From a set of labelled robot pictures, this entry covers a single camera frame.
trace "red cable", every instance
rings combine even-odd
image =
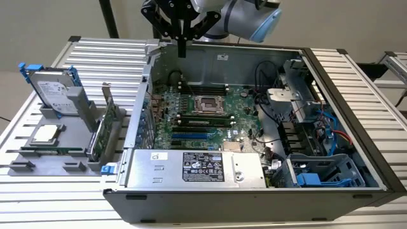
[[[351,137],[344,132],[342,132],[340,130],[332,130],[332,132],[344,136],[350,140],[350,144],[352,145]]]

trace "metal case panel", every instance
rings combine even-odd
[[[218,192],[136,193],[104,191],[128,223],[283,222],[334,220],[386,193]]]

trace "white wall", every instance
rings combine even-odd
[[[111,2],[120,37],[152,37],[143,0]],[[280,7],[266,45],[344,48],[359,62],[376,61],[383,51],[407,51],[407,0],[282,0]],[[71,35],[108,37],[97,0],[1,0],[0,32],[0,71],[9,72],[20,61],[49,65]],[[27,85],[8,81],[8,75],[0,72],[0,90],[13,88],[19,99],[15,108],[7,105],[17,110],[27,97],[19,88]]]
[[[49,65],[71,35],[108,37],[97,0],[1,0],[0,71]]]

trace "hard drive label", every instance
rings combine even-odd
[[[222,153],[184,153],[186,182],[224,182]]]
[[[77,115],[73,102],[67,97],[68,88],[59,82],[39,81],[41,95],[49,106],[64,115]]]

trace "capacitor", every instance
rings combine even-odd
[[[242,98],[247,98],[247,96],[248,96],[247,92],[240,92],[240,97]]]

